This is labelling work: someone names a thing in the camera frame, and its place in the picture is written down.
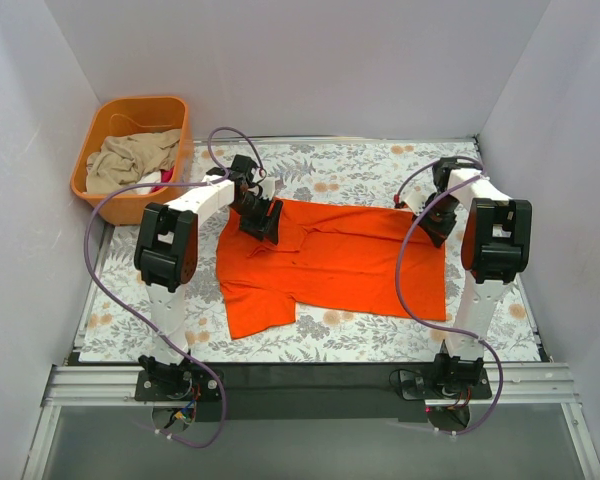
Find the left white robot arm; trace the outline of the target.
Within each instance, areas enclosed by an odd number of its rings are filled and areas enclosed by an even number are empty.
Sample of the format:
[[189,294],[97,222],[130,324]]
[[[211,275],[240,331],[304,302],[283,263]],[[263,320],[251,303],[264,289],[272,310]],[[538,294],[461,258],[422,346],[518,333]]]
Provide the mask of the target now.
[[199,186],[165,204],[145,207],[134,255],[150,303],[158,339],[139,357],[145,384],[160,399],[191,399],[213,377],[185,357],[185,285],[198,264],[199,230],[216,212],[231,208],[240,229],[259,241],[277,243],[283,202],[275,180],[248,156],[236,155],[224,169],[210,169]]

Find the orange t shirt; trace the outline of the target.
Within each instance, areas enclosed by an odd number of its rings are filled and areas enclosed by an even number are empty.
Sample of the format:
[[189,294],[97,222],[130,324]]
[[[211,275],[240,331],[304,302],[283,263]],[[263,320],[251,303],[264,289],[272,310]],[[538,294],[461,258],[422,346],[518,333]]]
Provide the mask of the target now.
[[445,251],[402,210],[286,200],[277,245],[242,232],[231,213],[216,259],[234,339],[294,323],[299,303],[446,319]]

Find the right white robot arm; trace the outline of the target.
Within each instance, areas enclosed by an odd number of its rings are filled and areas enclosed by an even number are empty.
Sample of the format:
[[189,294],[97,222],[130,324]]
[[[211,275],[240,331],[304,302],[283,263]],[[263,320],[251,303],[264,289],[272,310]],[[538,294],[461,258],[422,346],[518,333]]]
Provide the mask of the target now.
[[424,204],[420,227],[436,247],[456,224],[456,208],[468,212],[461,244],[464,288],[454,323],[431,367],[431,384],[444,397],[488,399],[484,369],[486,335],[497,303],[529,261],[532,205],[494,187],[482,165],[465,156],[431,166],[436,191]]

